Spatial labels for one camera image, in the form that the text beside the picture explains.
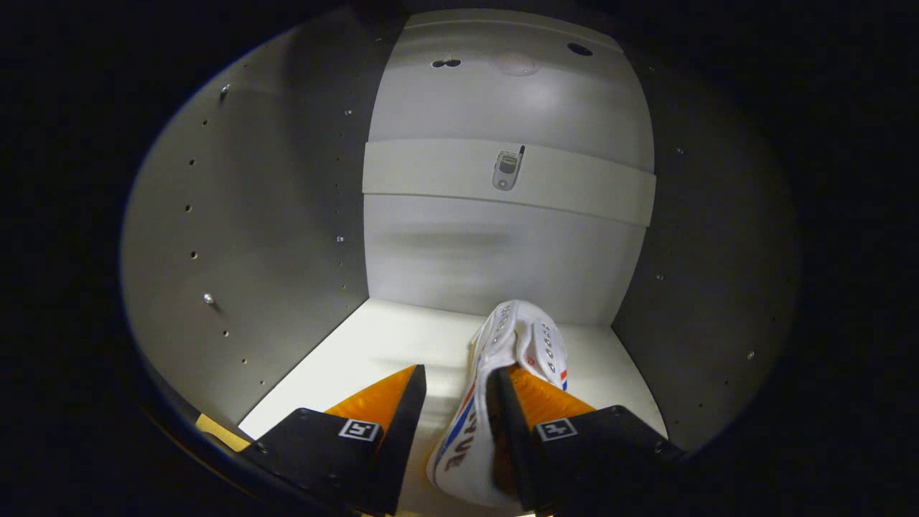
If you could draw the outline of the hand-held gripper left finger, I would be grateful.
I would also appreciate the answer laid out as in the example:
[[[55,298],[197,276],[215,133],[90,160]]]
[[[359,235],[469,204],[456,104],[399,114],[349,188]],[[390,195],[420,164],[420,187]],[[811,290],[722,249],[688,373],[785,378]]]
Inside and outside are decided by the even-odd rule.
[[[241,457],[307,515],[393,516],[425,398],[412,365],[329,410],[292,410]]]

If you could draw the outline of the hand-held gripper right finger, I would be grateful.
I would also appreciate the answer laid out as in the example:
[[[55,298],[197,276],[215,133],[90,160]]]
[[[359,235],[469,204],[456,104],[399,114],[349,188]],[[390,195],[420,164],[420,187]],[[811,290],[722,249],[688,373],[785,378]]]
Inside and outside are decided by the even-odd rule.
[[[526,513],[624,515],[685,456],[626,406],[594,409],[518,366],[489,384],[497,480]]]

